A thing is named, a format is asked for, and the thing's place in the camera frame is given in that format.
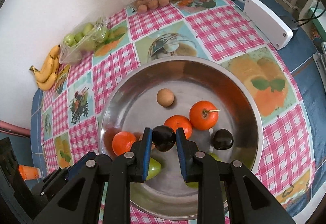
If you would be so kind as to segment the large steel bowl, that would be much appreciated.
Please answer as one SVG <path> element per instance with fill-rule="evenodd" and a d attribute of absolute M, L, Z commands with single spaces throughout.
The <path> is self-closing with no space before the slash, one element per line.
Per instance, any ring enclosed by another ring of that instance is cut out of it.
<path fill-rule="evenodd" d="M 170 89 L 175 100 L 162 107 L 156 100 L 160 89 Z M 215 62 L 188 56 L 167 57 L 146 63 L 134 70 L 111 93 L 99 126 L 100 153 L 115 158 L 112 139 L 120 131 L 141 136 L 145 128 L 162 125 L 173 115 L 187 117 L 198 101 L 209 101 L 218 109 L 219 118 L 209 130 L 194 130 L 191 140 L 199 150 L 211 153 L 212 135 L 227 129 L 234 138 L 228 150 L 218 150 L 223 162 L 242 161 L 253 173 L 262 154 L 263 127 L 258 108 L 247 88 L 230 71 Z M 198 191 L 183 181 L 177 149 L 152 150 L 161 172 L 144 183 L 130 186 L 133 212 L 174 221 L 193 220 L 197 216 Z"/>

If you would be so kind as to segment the small orange tangerine with stem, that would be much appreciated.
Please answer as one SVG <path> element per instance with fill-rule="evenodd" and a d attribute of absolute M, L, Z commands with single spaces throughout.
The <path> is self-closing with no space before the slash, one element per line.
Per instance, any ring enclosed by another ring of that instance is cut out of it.
<path fill-rule="evenodd" d="M 189 110 L 189 121 L 200 131 L 214 127 L 219 118 L 220 109 L 209 101 L 198 101 Z"/>

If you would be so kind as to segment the dark plum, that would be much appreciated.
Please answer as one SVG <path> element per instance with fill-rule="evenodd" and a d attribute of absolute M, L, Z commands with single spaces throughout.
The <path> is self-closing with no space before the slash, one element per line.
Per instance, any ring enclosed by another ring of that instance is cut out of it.
<path fill-rule="evenodd" d="M 234 138 L 228 130 L 220 129 L 212 136 L 211 143 L 216 150 L 228 150 L 233 146 Z"/>
<path fill-rule="evenodd" d="M 176 133 L 165 125 L 159 125 L 152 129 L 152 143 L 158 151 L 166 152 L 176 143 Z"/>

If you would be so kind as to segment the white power strip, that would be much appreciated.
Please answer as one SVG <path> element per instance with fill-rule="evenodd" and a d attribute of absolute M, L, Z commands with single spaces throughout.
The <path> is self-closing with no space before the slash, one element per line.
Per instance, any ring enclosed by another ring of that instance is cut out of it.
<path fill-rule="evenodd" d="M 284 48 L 293 37 L 290 27 L 260 0 L 245 0 L 243 12 L 277 50 Z"/>

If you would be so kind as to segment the clear box green fruits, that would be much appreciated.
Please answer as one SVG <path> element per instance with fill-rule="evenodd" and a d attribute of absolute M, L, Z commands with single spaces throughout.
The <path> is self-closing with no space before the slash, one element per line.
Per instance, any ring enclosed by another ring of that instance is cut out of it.
<path fill-rule="evenodd" d="M 102 45 L 109 35 L 109 20 L 100 16 L 95 22 L 85 21 L 64 36 L 60 64 L 78 64 Z"/>

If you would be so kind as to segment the brown longan fruit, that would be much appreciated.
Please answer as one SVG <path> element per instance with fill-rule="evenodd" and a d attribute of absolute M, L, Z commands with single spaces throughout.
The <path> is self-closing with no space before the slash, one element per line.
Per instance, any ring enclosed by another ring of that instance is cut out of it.
<path fill-rule="evenodd" d="M 140 137 L 139 137 L 139 140 L 138 141 L 141 141 L 143 139 L 143 135 L 141 135 Z M 154 145 L 154 143 L 152 142 L 152 144 L 151 144 L 151 149 L 153 150 L 155 148 L 155 145 Z"/>
<path fill-rule="evenodd" d="M 156 95 L 158 104 L 162 107 L 169 107 L 175 100 L 175 95 L 170 89 L 160 89 Z"/>

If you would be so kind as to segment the pink checkered fruit tablecloth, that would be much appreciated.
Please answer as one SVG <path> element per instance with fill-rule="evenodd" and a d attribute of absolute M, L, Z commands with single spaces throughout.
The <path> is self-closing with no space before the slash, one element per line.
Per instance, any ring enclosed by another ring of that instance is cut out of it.
<path fill-rule="evenodd" d="M 180 4 L 183 1 L 184 0 L 181 0 L 172 4 Z M 100 45 L 96 51 L 90 54 L 96 59 L 108 53 L 112 44 L 115 41 L 122 40 L 124 38 L 124 35 L 128 31 L 127 28 L 124 26 L 111 26 L 110 21 L 108 24 L 108 29 L 108 39 L 102 45 Z M 161 57 L 175 57 L 179 55 L 187 55 L 210 60 L 207 55 L 204 55 L 199 51 L 199 48 L 196 45 L 195 36 L 188 34 L 186 30 L 180 25 L 167 29 L 165 32 L 159 32 L 156 38 L 147 39 L 141 42 L 139 44 L 139 47 L 144 50 L 145 55 L 145 60 L 141 63 L 140 66 L 152 62 L 153 60 L 156 60 Z M 258 53 L 258 56 L 256 58 L 253 58 L 250 54 L 245 54 L 244 60 L 230 59 L 227 65 L 221 65 L 220 63 L 217 64 L 230 71 L 247 88 L 250 95 L 253 97 L 254 102 L 256 103 L 261 117 L 261 121 L 262 111 L 259 108 L 258 98 L 256 97 L 255 93 L 262 92 L 265 89 L 272 89 L 274 91 L 280 92 L 289 87 L 286 78 L 281 75 L 281 70 L 279 69 L 276 60 L 266 56 L 262 51 Z M 100 112 L 101 120 L 99 122 L 99 126 L 102 122 L 103 110 L 104 108 Z M 99 151 L 99 126 L 96 129 L 96 145 L 98 149 L 97 152 Z M 70 148 L 68 146 L 67 139 L 55 139 L 55 152 L 58 155 L 59 162 L 58 168 L 63 168 L 72 165 L 78 160 L 77 159 L 76 161 L 72 161 L 68 155 L 69 151 Z"/>

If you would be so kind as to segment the yellow banana bunch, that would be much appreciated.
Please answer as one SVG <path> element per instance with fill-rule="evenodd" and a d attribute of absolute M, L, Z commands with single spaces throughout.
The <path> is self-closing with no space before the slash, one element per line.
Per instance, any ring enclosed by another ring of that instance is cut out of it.
<path fill-rule="evenodd" d="M 42 91 L 48 91 L 54 85 L 57 79 L 60 57 L 60 45 L 54 46 L 48 53 L 43 66 L 38 70 L 35 66 L 31 66 L 29 70 L 33 73 L 37 86 Z"/>

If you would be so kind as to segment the orange white tube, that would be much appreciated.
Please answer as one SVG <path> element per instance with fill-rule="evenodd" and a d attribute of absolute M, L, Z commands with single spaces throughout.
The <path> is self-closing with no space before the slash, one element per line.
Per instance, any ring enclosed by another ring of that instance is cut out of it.
<path fill-rule="evenodd" d="M 20 175 L 24 180 L 35 180 L 41 178 L 41 171 L 39 168 L 19 165 Z"/>

